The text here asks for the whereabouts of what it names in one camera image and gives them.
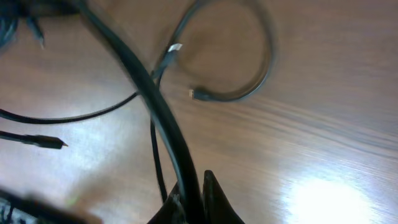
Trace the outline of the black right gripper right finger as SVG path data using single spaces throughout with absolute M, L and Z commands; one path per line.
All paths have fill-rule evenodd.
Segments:
M 203 206 L 209 224 L 244 224 L 211 170 L 204 173 Z

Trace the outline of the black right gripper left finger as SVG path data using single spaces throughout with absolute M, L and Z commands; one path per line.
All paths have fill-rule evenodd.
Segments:
M 149 220 L 148 224 L 184 224 L 186 215 L 180 202 L 180 189 L 176 183 L 160 210 Z

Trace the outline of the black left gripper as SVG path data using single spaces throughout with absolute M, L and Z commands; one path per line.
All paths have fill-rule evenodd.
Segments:
M 38 19 L 74 14 L 78 14 L 78 9 L 70 1 L 1 0 L 1 48 L 4 48 L 15 37 L 21 19 L 25 20 L 34 37 L 44 47 L 44 32 Z

